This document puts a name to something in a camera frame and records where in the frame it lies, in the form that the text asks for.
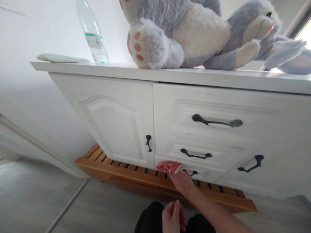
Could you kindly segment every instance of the black pants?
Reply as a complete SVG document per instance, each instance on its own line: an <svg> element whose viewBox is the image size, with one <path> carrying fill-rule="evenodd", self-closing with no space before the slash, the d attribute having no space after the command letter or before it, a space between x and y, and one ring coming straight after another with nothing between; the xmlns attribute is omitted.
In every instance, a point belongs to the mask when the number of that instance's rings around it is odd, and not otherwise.
<svg viewBox="0 0 311 233"><path fill-rule="evenodd" d="M162 211L164 206L159 202L153 202L145 209L136 225L135 233L162 233ZM214 227L202 214L197 214L188 221L187 233L216 233Z"/></svg>

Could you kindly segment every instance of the cabinet top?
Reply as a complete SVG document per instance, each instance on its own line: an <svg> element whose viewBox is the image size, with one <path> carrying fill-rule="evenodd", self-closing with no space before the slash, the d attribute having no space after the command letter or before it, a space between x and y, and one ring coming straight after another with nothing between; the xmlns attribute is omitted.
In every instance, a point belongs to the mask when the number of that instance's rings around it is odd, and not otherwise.
<svg viewBox="0 0 311 233"><path fill-rule="evenodd" d="M311 75L202 68L146 70L132 64L31 62L37 71L311 95Z"/></svg>

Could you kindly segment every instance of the white cabinet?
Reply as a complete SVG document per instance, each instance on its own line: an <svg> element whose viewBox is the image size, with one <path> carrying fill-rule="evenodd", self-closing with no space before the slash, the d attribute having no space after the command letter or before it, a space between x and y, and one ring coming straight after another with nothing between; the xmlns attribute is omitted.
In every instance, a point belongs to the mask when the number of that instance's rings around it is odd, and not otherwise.
<svg viewBox="0 0 311 233"><path fill-rule="evenodd" d="M155 168L152 84L50 75L109 158Z"/></svg>
<svg viewBox="0 0 311 233"><path fill-rule="evenodd" d="M51 72L113 160L151 169L176 161L194 179L260 195L284 197L311 181L308 76L33 65Z"/></svg>

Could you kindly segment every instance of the bunny eye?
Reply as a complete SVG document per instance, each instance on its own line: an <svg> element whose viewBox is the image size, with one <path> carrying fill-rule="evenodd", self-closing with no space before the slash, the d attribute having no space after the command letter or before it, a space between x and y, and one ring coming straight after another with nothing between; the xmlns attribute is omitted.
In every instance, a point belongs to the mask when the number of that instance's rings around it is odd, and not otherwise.
<svg viewBox="0 0 311 233"><path fill-rule="evenodd" d="M268 14L266 14L266 16L267 16L268 18L271 18L271 17L272 17L272 12L268 12Z"/></svg>

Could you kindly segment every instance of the bottle label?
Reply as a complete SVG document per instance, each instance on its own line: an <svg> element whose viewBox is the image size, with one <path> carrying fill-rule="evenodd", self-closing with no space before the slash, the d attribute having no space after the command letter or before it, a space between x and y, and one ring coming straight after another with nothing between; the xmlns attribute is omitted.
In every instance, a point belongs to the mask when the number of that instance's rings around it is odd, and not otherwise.
<svg viewBox="0 0 311 233"><path fill-rule="evenodd" d="M99 49L106 49L104 46L103 37L97 34L84 33L87 43L90 47L96 47Z"/></svg>

